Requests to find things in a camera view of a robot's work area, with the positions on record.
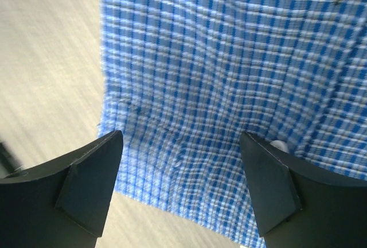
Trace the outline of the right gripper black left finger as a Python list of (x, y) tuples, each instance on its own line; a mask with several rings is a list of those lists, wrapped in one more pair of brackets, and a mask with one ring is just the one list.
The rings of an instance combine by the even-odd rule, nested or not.
[(1, 246), (95, 247), (103, 234), (123, 150), (112, 131), (23, 169), (1, 146)]

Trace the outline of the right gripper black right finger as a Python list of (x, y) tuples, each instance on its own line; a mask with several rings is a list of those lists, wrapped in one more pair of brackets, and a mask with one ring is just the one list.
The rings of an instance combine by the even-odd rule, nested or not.
[(320, 168), (249, 133), (245, 178), (267, 247), (365, 247), (366, 181)]

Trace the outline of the dark blue checkered shirt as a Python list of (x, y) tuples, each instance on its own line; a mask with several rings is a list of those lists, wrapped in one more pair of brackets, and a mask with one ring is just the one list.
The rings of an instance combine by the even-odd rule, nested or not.
[(242, 132), (366, 179), (366, 0), (100, 0), (115, 191), (264, 247)]

